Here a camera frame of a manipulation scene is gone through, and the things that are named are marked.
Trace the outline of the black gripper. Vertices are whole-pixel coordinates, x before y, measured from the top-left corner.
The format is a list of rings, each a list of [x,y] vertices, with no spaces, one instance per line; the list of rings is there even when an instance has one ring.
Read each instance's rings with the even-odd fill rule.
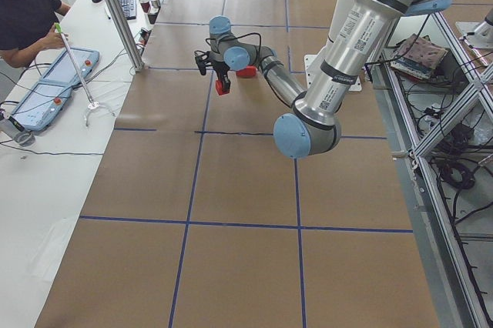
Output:
[[[230,83],[230,79],[228,77],[230,67],[224,61],[219,60],[219,56],[216,52],[195,50],[193,54],[196,66],[201,75],[206,75],[207,68],[212,67],[217,74],[217,79],[222,82]]]

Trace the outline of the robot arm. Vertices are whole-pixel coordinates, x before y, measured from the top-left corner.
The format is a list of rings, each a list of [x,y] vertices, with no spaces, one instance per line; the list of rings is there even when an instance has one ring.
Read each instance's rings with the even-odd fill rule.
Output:
[[[392,23],[404,16],[440,12],[452,0],[337,0],[327,44],[318,54],[318,72],[308,88],[290,75],[274,51],[262,43],[241,42],[230,20],[216,16],[209,23],[210,50],[195,51],[200,73],[212,67],[219,93],[230,90],[230,71],[257,68],[291,111],[274,124],[277,148],[287,157],[304,158],[332,150],[339,142],[336,112],[355,84],[364,64],[381,44]]]

